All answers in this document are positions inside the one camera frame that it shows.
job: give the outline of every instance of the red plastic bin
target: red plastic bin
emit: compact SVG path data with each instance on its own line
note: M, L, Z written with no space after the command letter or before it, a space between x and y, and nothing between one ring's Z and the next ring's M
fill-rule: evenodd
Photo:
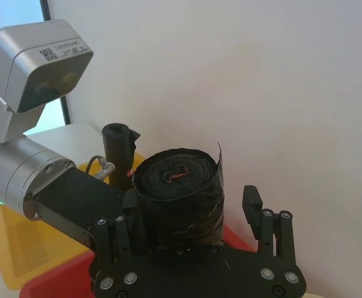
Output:
M239 250L254 251L225 226L225 242ZM94 298L88 268L94 254L87 252L29 281L19 298Z

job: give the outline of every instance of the black cylinder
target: black cylinder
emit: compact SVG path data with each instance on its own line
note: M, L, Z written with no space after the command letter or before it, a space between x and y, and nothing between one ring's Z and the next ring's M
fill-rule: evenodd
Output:
M200 150L172 149L145 160L134 186L157 249L223 244L224 192L218 164Z
M102 129L106 160L115 165L115 171L109 175L109 184L122 191L133 188L132 165L135 153L135 141L139 133L125 124L108 124Z

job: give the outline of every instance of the silver metal cylinder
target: silver metal cylinder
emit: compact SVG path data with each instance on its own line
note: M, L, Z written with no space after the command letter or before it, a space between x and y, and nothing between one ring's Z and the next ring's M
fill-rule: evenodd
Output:
M0 144L0 201L36 219L34 196L75 164L22 136Z

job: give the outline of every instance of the white table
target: white table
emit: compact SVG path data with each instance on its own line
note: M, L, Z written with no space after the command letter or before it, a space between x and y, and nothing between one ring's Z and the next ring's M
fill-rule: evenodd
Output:
M71 124L29 138L71 160L77 165L88 162L94 155L103 155L102 136L88 124ZM7 289L0 276L0 298L18 298L19 291Z

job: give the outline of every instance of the roll of black trash bags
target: roll of black trash bags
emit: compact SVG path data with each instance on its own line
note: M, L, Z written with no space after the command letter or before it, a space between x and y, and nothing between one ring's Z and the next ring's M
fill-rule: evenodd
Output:
M137 168L133 183L154 248L223 244L221 154L215 163L200 150L163 151Z
M108 124L102 129L106 160L115 165L115 171L109 175L109 184L122 191L132 189L132 165L135 153L135 141L140 134L125 124Z

